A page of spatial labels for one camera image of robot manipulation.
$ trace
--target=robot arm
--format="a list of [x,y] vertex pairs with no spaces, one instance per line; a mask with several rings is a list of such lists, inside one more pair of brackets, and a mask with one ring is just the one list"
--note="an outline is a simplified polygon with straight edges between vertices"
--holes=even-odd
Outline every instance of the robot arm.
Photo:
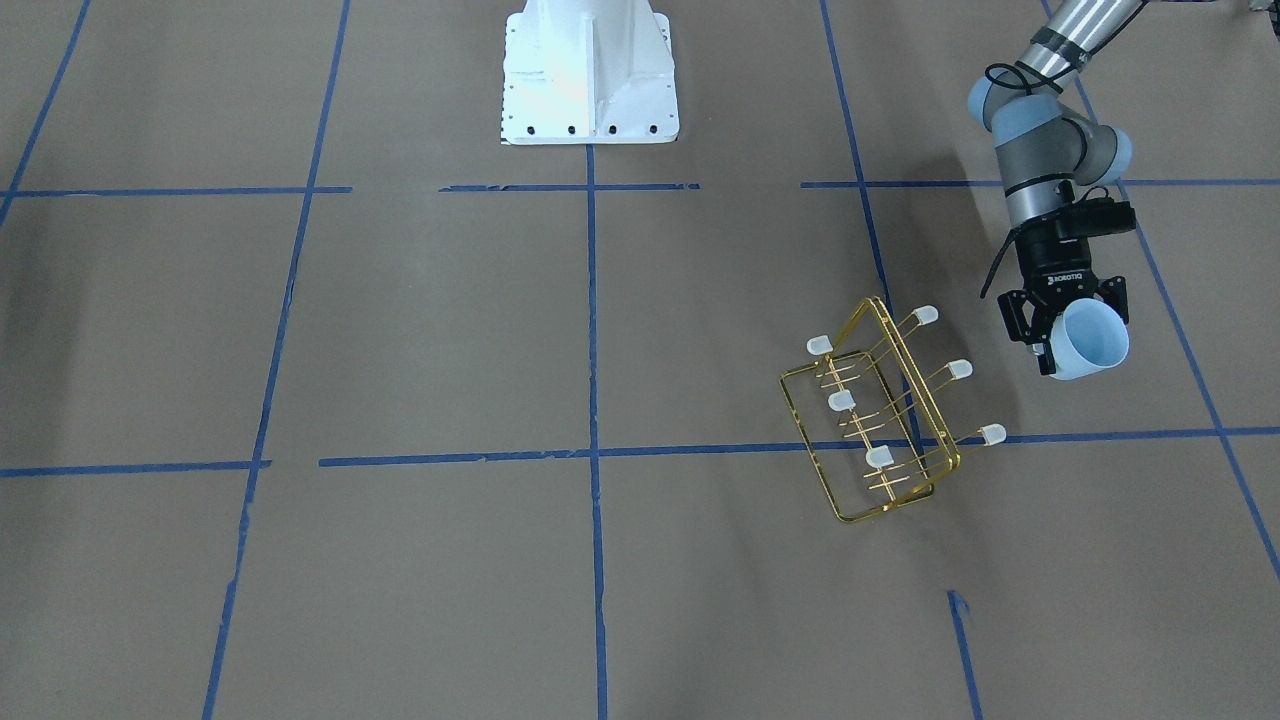
[[[1043,375],[1069,379],[1061,374],[1055,350],[1060,355],[1075,351],[1060,329],[1074,302],[1096,302],[1097,296],[1120,322],[1129,322],[1125,281],[1097,278],[1089,238],[1134,229],[1133,208],[1110,196],[1091,200],[1088,192],[1078,200],[1075,188],[1119,179],[1133,159],[1133,143],[1124,132],[1064,106],[1059,96],[1146,4],[1066,0],[1016,63],[987,68],[969,95],[970,114],[996,142],[1012,227],[982,296],[1005,251],[1014,246],[1023,288],[1000,296],[1001,315],[1009,338],[1030,347]],[[1126,351],[1126,334],[1123,341]]]

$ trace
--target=black object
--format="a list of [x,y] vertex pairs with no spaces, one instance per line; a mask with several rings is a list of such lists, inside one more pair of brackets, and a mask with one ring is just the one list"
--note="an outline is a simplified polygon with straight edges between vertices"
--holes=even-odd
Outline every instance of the black object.
[[[1138,218],[1129,202],[1097,197],[1073,202],[1052,213],[1027,220],[1014,228],[1000,249],[982,297],[987,296],[1000,261],[1012,245],[1018,249],[1018,266],[1023,288],[1000,296],[1000,314],[1009,331],[1009,340],[1032,347],[1042,375],[1051,375],[1057,365],[1050,347],[1053,320],[1071,302],[1097,296],[1129,324],[1129,293],[1125,279],[1116,275],[1098,281],[1093,274],[1089,238],[1129,232],[1138,227]],[[1032,316],[1027,318],[1027,305]]]

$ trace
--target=gold wire rack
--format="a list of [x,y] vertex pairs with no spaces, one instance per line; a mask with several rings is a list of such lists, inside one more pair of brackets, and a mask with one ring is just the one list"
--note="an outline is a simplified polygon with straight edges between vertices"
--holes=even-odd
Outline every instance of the gold wire rack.
[[[817,361],[787,370],[780,379],[831,509],[844,523],[874,518],[931,497],[934,484],[960,466],[961,442],[980,438],[982,446],[992,446],[1005,441],[1006,432],[1000,424],[984,425],[964,438],[956,438],[947,429],[934,393],[968,378],[973,374],[973,365],[968,360],[952,360],[925,375],[906,345],[911,333],[937,319],[937,309],[925,305],[913,310],[902,322],[895,322],[881,299],[868,297],[849,316],[835,341],[819,336],[808,342],[806,348],[818,357]],[[859,332],[872,325],[874,334]],[[845,345],[852,345],[855,334],[859,341],[869,337],[865,348],[841,351]],[[890,378],[897,379],[896,375],[901,375],[902,384],[895,391]],[[868,483],[868,492],[883,495],[883,502],[852,515],[841,509],[787,386],[787,380],[799,377],[817,379],[818,389],[828,393],[827,406],[836,414],[841,437],[835,448],[864,452],[868,469],[856,479]],[[874,410],[859,407],[858,397],[876,398],[870,402]],[[905,451],[909,457],[900,461],[893,456],[895,448],[900,455]]]

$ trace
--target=blue joint cap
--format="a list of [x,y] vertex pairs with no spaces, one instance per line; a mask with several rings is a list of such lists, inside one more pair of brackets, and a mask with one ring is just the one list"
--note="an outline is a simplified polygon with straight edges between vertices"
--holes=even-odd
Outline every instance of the blue joint cap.
[[[1004,69],[996,72],[995,73],[996,79],[1000,79],[1000,76],[1007,72],[1009,70]],[[969,91],[969,115],[974,120],[977,120],[979,126],[987,129],[991,128],[987,127],[987,119],[983,115],[986,114],[984,111],[987,109],[987,97],[991,95],[992,87],[996,86],[989,79],[987,79],[987,76],[984,74],[980,78],[978,78],[978,82],[973,83],[973,90]]]
[[1107,172],[1093,184],[1111,184],[1116,182],[1129,169],[1129,164],[1133,163],[1133,141],[1129,140],[1129,136],[1123,129],[1111,129],[1116,133],[1116,156],[1111,160],[1111,167],[1107,168]]
[[991,135],[996,137],[996,147],[1000,147],[1061,117],[1062,106],[1056,97],[1028,95],[996,110],[991,118]]

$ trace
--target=gray floor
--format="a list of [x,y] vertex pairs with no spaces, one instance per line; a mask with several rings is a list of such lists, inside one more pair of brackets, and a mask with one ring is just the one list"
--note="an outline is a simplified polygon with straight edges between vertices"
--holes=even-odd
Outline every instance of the gray floor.
[[[1133,351],[1057,383],[934,182],[1041,3],[663,0],[681,140],[594,151],[498,145],[520,5],[0,5],[0,717],[1277,715],[1263,15],[1091,67]],[[1014,442],[844,527],[776,378],[877,261]]]

